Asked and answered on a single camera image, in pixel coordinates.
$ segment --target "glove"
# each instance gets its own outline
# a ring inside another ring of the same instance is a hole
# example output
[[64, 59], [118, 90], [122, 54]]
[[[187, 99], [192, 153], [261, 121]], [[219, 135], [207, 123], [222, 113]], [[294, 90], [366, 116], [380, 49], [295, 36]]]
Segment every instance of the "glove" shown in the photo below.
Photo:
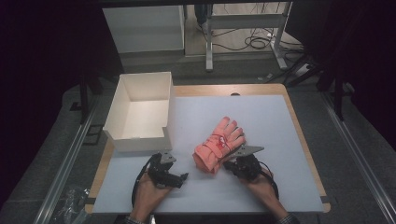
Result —
[[213, 133], [192, 154], [196, 167], [205, 173], [215, 174], [221, 167], [222, 158], [245, 142], [242, 128], [236, 128], [235, 120], [230, 124], [229, 122], [230, 118], [224, 117]]

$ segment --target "human hand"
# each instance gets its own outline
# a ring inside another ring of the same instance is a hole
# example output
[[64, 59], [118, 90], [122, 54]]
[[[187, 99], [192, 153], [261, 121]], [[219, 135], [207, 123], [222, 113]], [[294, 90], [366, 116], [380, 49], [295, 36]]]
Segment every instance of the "human hand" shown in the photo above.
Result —
[[[270, 171], [262, 168], [262, 171], [269, 176], [274, 176]], [[275, 190], [271, 182], [264, 176], [258, 175], [253, 181], [246, 179], [239, 179], [263, 205], [274, 214], [277, 220], [280, 220], [288, 215], [288, 212], [276, 197]]]
[[134, 200], [134, 208], [130, 217], [134, 220], [144, 222], [149, 216], [149, 213], [163, 201], [171, 190], [171, 187], [165, 187], [164, 189], [156, 188], [149, 175], [144, 173], [139, 181]]
[[245, 142], [242, 128], [224, 117], [206, 141], [198, 145], [192, 154], [198, 169], [215, 174], [220, 168], [220, 159]]

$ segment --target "person's left hand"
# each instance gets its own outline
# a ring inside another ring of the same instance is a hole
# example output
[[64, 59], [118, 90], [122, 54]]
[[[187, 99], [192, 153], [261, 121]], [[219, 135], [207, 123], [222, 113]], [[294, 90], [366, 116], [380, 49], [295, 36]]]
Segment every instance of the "person's left hand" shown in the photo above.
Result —
[[144, 173], [140, 178], [134, 200], [134, 208], [130, 217], [134, 220], [144, 222], [149, 213], [154, 210], [172, 190], [171, 187], [158, 189], [154, 186], [148, 173]]

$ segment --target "background desk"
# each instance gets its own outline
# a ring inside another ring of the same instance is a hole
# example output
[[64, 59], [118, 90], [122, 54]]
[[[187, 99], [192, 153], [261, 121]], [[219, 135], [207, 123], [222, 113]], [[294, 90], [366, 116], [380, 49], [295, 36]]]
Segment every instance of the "background desk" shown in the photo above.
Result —
[[[231, 93], [238, 92], [241, 95], [282, 95], [285, 99], [286, 105], [290, 112], [291, 119], [293, 121], [296, 132], [299, 136], [300, 142], [302, 144], [305, 157], [310, 166], [313, 177], [315, 178], [318, 191], [321, 197], [326, 197], [326, 193], [321, 184], [320, 178], [318, 176], [317, 169], [312, 160], [311, 154], [309, 152], [308, 146], [305, 142], [304, 135], [295, 116], [294, 110], [292, 108], [290, 98], [286, 92], [283, 85], [280, 84], [253, 84], [253, 85], [213, 85], [213, 86], [176, 86], [175, 87], [177, 96], [228, 96]], [[107, 142], [106, 148], [100, 162], [99, 168], [97, 170], [95, 179], [92, 183], [89, 204], [86, 205], [87, 212], [91, 212], [93, 208], [93, 199], [95, 199], [99, 193], [106, 175], [106, 169], [110, 162], [111, 155], [113, 153], [114, 147], [110, 142]], [[330, 204], [324, 204], [324, 212], [330, 211]]]

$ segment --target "open box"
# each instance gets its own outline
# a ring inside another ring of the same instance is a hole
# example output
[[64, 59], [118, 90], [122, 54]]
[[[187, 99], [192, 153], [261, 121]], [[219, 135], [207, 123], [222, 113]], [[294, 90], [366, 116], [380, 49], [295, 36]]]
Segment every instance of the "open box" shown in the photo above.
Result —
[[118, 151], [171, 150], [174, 98], [170, 72], [120, 75], [103, 130]]

